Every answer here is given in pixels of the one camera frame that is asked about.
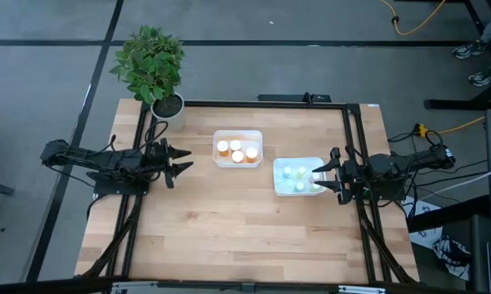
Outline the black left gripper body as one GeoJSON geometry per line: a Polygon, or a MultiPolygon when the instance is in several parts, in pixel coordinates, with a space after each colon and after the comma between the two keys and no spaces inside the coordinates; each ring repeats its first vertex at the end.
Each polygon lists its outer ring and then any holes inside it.
{"type": "Polygon", "coordinates": [[[171,163],[172,155],[175,155],[176,151],[172,148],[166,138],[162,138],[159,143],[154,143],[151,151],[151,159],[156,166],[154,175],[151,176],[150,181],[154,182],[163,176],[165,184],[169,189],[174,188],[174,179],[177,178],[179,172],[179,166],[175,163],[171,163]]]}

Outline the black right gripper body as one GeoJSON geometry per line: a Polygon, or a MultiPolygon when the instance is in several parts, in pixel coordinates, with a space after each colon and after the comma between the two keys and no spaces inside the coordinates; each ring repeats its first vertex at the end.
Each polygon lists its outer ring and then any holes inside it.
{"type": "Polygon", "coordinates": [[[337,192],[337,199],[340,205],[346,205],[351,200],[363,203],[364,189],[359,183],[362,167],[356,159],[356,156],[363,158],[363,155],[355,147],[346,146],[345,149],[348,154],[353,154],[354,157],[343,163],[340,163],[341,155],[338,147],[333,147],[330,152],[333,170],[336,172],[335,180],[333,181],[333,191],[337,192]]]}

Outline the tall white plastic bin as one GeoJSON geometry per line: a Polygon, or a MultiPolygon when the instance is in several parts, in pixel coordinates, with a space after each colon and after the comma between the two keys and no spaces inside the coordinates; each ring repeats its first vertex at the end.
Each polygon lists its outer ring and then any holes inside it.
{"type": "Polygon", "coordinates": [[[324,172],[313,172],[314,169],[323,165],[324,161],[318,157],[275,159],[273,161],[273,178],[276,195],[280,197],[303,197],[320,194],[310,191],[312,184],[309,182],[309,177],[314,173],[319,175],[318,180],[327,180],[324,172]],[[283,169],[285,167],[291,167],[292,169],[289,178],[283,178],[283,169]],[[297,179],[297,169],[299,167],[306,168],[306,174],[301,179],[297,179]],[[294,186],[297,182],[302,182],[305,185],[305,188],[300,193],[294,191],[294,186]]]}

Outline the shallow white plastic bin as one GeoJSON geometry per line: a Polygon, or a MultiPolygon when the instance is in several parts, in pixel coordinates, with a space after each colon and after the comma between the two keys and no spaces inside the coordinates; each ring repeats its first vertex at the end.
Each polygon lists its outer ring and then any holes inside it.
{"type": "Polygon", "coordinates": [[[262,134],[256,130],[219,130],[213,134],[212,157],[218,167],[222,168],[256,168],[259,167],[263,159],[262,150],[262,134]],[[229,149],[229,154],[226,157],[221,157],[216,150],[216,144],[220,140],[225,140],[230,143],[232,140],[239,140],[242,144],[240,151],[243,152],[243,161],[234,163],[232,160],[232,151],[229,149]],[[254,163],[248,163],[245,158],[245,151],[249,147],[258,149],[258,158],[254,163]]]}

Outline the white plant pot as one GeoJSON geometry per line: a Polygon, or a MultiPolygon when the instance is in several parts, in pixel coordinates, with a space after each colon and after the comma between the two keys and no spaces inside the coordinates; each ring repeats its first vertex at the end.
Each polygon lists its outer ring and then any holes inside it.
{"type": "Polygon", "coordinates": [[[185,125],[185,100],[177,92],[170,97],[156,100],[150,110],[159,122],[167,122],[169,131],[180,131],[185,125]]]}

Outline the green leafy plant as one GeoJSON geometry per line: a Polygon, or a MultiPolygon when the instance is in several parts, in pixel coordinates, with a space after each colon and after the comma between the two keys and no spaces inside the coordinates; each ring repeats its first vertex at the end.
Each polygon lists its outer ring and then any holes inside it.
{"type": "Polygon", "coordinates": [[[181,84],[184,56],[179,38],[144,24],[115,52],[115,66],[109,72],[127,84],[135,100],[152,105],[174,95],[181,84]]]}

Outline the black white patterned bag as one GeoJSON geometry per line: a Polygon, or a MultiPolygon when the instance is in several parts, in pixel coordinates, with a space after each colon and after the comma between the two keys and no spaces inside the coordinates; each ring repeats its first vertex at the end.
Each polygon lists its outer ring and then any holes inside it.
{"type": "MultiPolygon", "coordinates": [[[[403,202],[405,215],[411,219],[423,213],[439,210],[440,207],[434,204],[418,200],[414,206],[414,199],[407,197],[403,202]]],[[[410,233],[409,237],[412,244],[424,247],[434,253],[437,261],[452,275],[470,280],[471,273],[471,253],[460,242],[443,234],[443,226],[434,229],[426,229],[410,233]]]]}

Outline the black crossbar silver brackets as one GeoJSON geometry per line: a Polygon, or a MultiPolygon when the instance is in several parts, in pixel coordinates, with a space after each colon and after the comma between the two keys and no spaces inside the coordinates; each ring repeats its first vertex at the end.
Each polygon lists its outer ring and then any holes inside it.
{"type": "Polygon", "coordinates": [[[0,294],[92,294],[139,287],[234,290],[245,294],[258,291],[316,291],[330,294],[483,294],[421,283],[375,282],[367,285],[324,283],[207,282],[180,280],[131,280],[126,276],[77,277],[36,282],[0,284],[0,294]]]}

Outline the black equipment box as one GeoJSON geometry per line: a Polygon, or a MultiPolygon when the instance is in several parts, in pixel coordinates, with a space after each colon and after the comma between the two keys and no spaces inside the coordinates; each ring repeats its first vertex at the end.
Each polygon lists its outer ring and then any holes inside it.
{"type": "Polygon", "coordinates": [[[471,218],[471,288],[491,294],[491,219],[471,218]]]}

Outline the person's shoe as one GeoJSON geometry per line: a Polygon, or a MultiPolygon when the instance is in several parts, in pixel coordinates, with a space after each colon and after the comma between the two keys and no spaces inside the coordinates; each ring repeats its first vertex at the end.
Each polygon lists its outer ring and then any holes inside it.
{"type": "Polygon", "coordinates": [[[486,42],[475,41],[464,46],[456,47],[453,49],[453,55],[459,59],[464,60],[472,56],[479,56],[483,54],[487,49],[488,44],[486,42]]]}
{"type": "Polygon", "coordinates": [[[468,82],[475,87],[484,87],[491,83],[491,67],[470,75],[468,82]]]}

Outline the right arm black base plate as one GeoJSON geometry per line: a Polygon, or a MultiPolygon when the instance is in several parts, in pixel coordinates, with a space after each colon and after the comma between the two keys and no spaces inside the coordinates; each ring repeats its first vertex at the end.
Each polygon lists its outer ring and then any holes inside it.
{"type": "Polygon", "coordinates": [[[359,173],[353,181],[362,185],[363,199],[394,201],[404,199],[404,177],[359,173]]]}

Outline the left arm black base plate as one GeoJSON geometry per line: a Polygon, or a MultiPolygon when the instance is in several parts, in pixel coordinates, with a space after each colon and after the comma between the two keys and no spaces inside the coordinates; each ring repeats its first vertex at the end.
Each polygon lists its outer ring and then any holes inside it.
{"type": "Polygon", "coordinates": [[[151,176],[137,167],[115,165],[114,167],[92,165],[87,173],[94,181],[94,192],[97,194],[133,195],[145,194],[150,187],[151,176]]]}

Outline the black desk leg frame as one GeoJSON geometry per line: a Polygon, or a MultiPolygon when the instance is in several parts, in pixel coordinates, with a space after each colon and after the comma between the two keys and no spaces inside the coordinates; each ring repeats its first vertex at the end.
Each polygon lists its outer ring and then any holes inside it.
{"type": "MultiPolygon", "coordinates": [[[[484,0],[487,7],[491,11],[491,0],[484,0]]],[[[479,34],[483,33],[486,24],[478,23],[476,27],[478,28],[479,34]]],[[[491,55],[491,42],[487,43],[487,49],[491,55]]],[[[484,86],[484,90],[470,98],[469,100],[424,100],[423,105],[426,109],[450,109],[450,110],[486,110],[491,109],[491,83],[484,86]]]]}

